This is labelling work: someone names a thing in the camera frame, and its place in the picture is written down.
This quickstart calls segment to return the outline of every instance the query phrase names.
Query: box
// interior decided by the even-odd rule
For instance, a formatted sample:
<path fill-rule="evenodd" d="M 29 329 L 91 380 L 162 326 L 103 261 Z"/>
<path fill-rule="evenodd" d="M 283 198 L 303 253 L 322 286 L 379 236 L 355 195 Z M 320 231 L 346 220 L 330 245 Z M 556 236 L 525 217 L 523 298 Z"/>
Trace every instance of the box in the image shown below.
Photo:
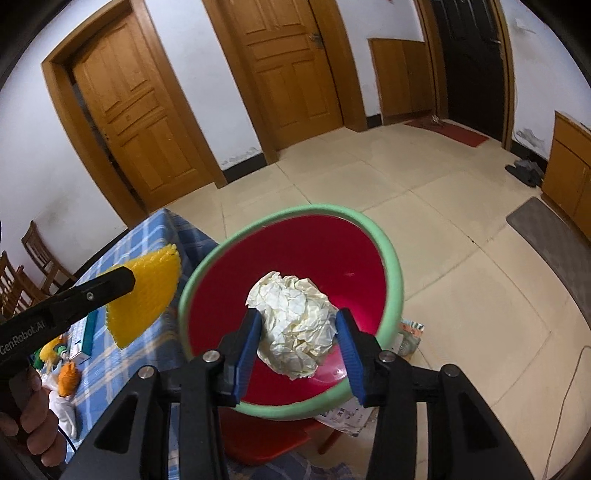
<path fill-rule="evenodd" d="M 98 310 L 90 312 L 70 328 L 70 360 L 76 365 L 84 363 L 92 355 L 92 342 L 95 336 Z"/>

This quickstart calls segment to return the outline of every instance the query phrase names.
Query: yellow brush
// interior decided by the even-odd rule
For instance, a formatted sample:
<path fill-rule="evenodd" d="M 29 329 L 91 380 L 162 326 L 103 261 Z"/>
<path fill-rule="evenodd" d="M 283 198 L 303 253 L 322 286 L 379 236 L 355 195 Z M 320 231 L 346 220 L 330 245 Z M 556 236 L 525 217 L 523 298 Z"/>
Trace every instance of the yellow brush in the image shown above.
<path fill-rule="evenodd" d="M 106 327 L 119 348 L 144 333 L 166 309 L 177 291 L 181 259 L 176 245 L 167 245 L 117 267 L 129 268 L 135 287 L 106 306 Z"/>

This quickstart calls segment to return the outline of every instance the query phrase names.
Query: red stool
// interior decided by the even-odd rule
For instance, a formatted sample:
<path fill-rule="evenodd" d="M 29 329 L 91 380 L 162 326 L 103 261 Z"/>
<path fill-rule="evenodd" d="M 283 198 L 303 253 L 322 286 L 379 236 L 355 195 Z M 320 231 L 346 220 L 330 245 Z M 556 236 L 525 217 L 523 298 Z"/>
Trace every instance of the red stool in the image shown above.
<path fill-rule="evenodd" d="M 219 417 L 226 455 L 251 466 L 268 463 L 308 442 L 309 432 L 328 428 L 315 419 L 265 420 L 238 413 L 231 408 L 220 408 Z M 325 453 L 328 448 L 321 446 L 319 453 L 322 449 L 322 453 Z"/>

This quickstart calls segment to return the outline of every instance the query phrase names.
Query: orange toy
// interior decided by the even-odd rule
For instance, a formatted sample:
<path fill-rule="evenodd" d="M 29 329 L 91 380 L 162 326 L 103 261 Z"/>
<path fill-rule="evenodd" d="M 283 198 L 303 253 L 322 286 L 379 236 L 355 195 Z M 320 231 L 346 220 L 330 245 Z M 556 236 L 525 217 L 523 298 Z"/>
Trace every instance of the orange toy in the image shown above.
<path fill-rule="evenodd" d="M 74 362 L 68 362 L 60 370 L 60 375 L 57 378 L 58 393 L 60 397 L 68 397 L 72 395 L 78 383 L 80 383 L 80 377 L 82 374 L 76 368 Z"/>

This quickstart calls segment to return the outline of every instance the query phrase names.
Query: white cloth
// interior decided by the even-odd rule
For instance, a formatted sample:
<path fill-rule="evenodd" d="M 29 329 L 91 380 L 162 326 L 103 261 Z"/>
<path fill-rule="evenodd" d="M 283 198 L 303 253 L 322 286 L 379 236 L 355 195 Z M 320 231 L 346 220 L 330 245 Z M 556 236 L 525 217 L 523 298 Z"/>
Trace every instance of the white cloth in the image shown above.
<path fill-rule="evenodd" d="M 57 386 L 57 374 L 49 373 L 41 376 L 43 386 L 51 390 L 49 392 L 49 409 L 56 414 L 60 422 L 60 427 L 71 440 L 76 440 L 78 437 L 78 429 L 76 428 L 76 413 L 74 412 L 74 405 L 67 398 L 60 397 Z"/>
<path fill-rule="evenodd" d="M 336 343 L 337 309 L 309 278 L 269 272 L 251 288 L 246 305 L 263 318 L 259 358 L 291 380 L 312 377 Z"/>

